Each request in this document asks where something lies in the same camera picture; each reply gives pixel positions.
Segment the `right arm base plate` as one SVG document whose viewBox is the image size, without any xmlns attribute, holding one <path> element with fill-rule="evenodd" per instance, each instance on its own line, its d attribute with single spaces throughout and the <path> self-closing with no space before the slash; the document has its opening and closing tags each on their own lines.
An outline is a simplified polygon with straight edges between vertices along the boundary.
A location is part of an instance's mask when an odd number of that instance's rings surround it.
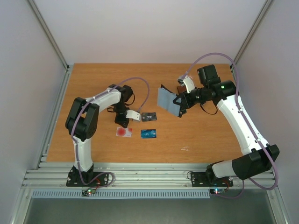
<svg viewBox="0 0 299 224">
<path fill-rule="evenodd" d="M 229 177 L 208 177 L 205 172 L 190 171 L 187 174 L 193 187 L 233 187 L 233 181 Z"/>
</svg>

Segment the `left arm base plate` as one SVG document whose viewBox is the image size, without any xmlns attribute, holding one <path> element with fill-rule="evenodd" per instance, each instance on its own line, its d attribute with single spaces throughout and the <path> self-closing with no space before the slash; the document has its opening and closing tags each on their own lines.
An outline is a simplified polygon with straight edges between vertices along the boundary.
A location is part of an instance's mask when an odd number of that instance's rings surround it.
<svg viewBox="0 0 299 224">
<path fill-rule="evenodd" d="M 67 187 L 97 187 L 108 184 L 109 174 L 105 172 L 95 172 L 91 167 L 87 172 L 79 171 L 72 167 L 68 173 L 66 186 Z"/>
</svg>

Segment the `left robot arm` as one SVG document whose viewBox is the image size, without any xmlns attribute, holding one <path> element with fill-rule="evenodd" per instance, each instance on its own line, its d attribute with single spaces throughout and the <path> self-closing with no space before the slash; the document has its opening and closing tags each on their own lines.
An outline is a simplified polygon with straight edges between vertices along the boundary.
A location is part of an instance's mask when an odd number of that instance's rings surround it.
<svg viewBox="0 0 299 224">
<path fill-rule="evenodd" d="M 97 130 L 99 113 L 112 109 L 114 122 L 127 128 L 130 119 L 134 119 L 134 111 L 129 109 L 127 101 L 134 97 L 130 86 L 110 85 L 104 92 L 91 98 L 75 98 L 65 122 L 74 144 L 75 162 L 68 173 L 66 186 L 96 186 L 96 178 L 107 175 L 94 171 L 91 156 L 91 140 Z"/>
</svg>

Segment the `black VIP credit card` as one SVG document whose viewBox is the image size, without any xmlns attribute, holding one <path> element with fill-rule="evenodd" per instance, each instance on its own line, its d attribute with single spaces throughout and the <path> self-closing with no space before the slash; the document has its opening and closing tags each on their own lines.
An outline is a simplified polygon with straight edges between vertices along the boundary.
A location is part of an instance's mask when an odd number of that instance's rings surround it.
<svg viewBox="0 0 299 224">
<path fill-rule="evenodd" d="M 141 114 L 142 122 L 156 121 L 157 114 L 155 112 L 143 112 Z"/>
</svg>

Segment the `right corner aluminium post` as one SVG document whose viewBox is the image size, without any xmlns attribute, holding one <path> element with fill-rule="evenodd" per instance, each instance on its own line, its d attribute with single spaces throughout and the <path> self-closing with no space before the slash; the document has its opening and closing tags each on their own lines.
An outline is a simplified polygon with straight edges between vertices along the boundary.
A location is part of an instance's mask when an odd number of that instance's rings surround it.
<svg viewBox="0 0 299 224">
<path fill-rule="evenodd" d="M 256 31 L 260 27 L 262 21 L 264 20 L 266 14 L 268 13 L 270 7 L 272 6 L 274 0 L 265 0 L 261 9 L 259 10 L 256 18 L 254 19 L 253 24 L 251 25 L 244 41 L 241 44 L 241 47 L 239 48 L 235 58 L 234 62 L 237 64 L 239 60 L 241 59 L 242 55 L 244 54 L 245 50 L 247 49 L 248 45 L 250 44 L 252 38 L 254 37 Z"/>
</svg>

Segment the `left corner aluminium post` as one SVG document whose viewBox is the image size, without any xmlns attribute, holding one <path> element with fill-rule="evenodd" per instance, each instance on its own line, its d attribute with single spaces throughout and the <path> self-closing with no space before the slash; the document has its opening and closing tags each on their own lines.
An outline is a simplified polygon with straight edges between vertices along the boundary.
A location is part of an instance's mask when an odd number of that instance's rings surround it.
<svg viewBox="0 0 299 224">
<path fill-rule="evenodd" d="M 60 50 L 54 36 L 52 35 L 41 11 L 38 8 L 38 5 L 36 4 L 36 2 L 34 0 L 26 0 L 26 2 L 30 6 L 33 14 L 35 15 L 37 21 L 39 22 L 39 24 L 40 24 L 42 30 L 44 31 L 47 39 L 49 40 L 50 44 L 52 45 L 56 55 L 58 56 L 62 66 L 64 67 L 65 71 L 68 71 L 70 66 L 68 65 L 62 51 Z"/>
</svg>

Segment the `blue credit card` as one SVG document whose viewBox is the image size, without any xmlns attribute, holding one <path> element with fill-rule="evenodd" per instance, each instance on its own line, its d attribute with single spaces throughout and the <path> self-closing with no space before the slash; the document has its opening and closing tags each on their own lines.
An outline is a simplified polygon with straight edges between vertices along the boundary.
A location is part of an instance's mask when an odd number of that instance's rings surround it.
<svg viewBox="0 0 299 224">
<path fill-rule="evenodd" d="M 154 139 L 157 137 L 156 129 L 142 129 L 141 138 L 142 139 Z"/>
</svg>

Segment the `corner aluminium post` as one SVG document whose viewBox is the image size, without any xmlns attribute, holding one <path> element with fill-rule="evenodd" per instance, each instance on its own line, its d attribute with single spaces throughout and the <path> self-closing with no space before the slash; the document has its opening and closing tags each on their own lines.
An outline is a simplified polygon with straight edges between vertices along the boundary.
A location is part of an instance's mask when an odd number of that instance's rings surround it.
<svg viewBox="0 0 299 224">
<path fill-rule="evenodd" d="M 38 5 L 36 4 L 36 2 L 34 0 L 26 0 L 26 2 L 30 6 L 33 14 L 35 15 L 37 21 L 39 22 L 39 24 L 40 24 L 42 30 L 44 31 L 47 39 L 49 40 L 50 44 L 52 45 L 56 55 L 58 56 L 62 66 L 64 67 L 65 71 L 68 71 L 70 66 L 68 65 L 62 51 L 60 50 L 54 36 L 52 35 L 41 11 L 38 8 Z"/>
<path fill-rule="evenodd" d="M 274 0 L 265 0 L 261 9 L 259 10 L 256 18 L 254 19 L 253 24 L 251 25 L 244 41 L 241 44 L 241 47 L 239 48 L 235 58 L 234 62 L 237 64 L 239 60 L 241 59 L 242 55 L 244 54 L 245 50 L 247 49 L 248 45 L 250 44 L 252 38 L 254 37 L 256 31 L 260 27 L 262 21 L 264 20 L 266 14 L 268 13 L 270 7 L 272 6 Z"/>
</svg>

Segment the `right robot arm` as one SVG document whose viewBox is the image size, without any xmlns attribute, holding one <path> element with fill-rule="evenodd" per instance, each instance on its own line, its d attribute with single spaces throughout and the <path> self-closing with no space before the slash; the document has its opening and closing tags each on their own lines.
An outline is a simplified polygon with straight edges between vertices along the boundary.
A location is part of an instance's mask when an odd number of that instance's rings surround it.
<svg viewBox="0 0 299 224">
<path fill-rule="evenodd" d="M 199 68 L 197 73 L 201 88 L 195 87 L 188 75 L 178 79 L 178 83 L 186 88 L 173 100 L 181 109 L 179 116 L 196 104 L 203 105 L 212 101 L 216 110 L 221 111 L 227 119 L 242 153 L 239 158 L 208 165 L 205 174 L 207 182 L 216 185 L 223 177 L 230 176 L 236 176 L 241 180 L 251 179 L 274 168 L 279 148 L 277 145 L 270 145 L 259 133 L 242 104 L 234 82 L 221 81 L 214 65 Z"/>
</svg>

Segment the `red white credit card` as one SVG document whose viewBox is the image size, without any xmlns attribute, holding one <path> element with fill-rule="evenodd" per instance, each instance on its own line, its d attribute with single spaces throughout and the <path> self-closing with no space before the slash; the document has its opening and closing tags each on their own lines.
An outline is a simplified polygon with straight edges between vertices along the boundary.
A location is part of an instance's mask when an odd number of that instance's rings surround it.
<svg viewBox="0 0 299 224">
<path fill-rule="evenodd" d="M 123 127 L 117 127 L 116 129 L 116 136 L 117 137 L 128 137 L 130 138 L 132 136 L 132 128 L 123 128 Z"/>
</svg>

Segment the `aluminium rail frame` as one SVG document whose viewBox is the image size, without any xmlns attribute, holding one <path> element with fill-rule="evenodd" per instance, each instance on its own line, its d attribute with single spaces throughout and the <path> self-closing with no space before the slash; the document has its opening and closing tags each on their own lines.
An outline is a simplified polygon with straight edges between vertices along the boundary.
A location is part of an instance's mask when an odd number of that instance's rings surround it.
<svg viewBox="0 0 299 224">
<path fill-rule="evenodd" d="M 95 163 L 95 171 L 115 174 L 112 189 L 189 189 L 191 171 L 206 170 L 204 163 Z M 27 170 L 24 187 L 64 188 L 72 163 L 41 162 Z"/>
</svg>

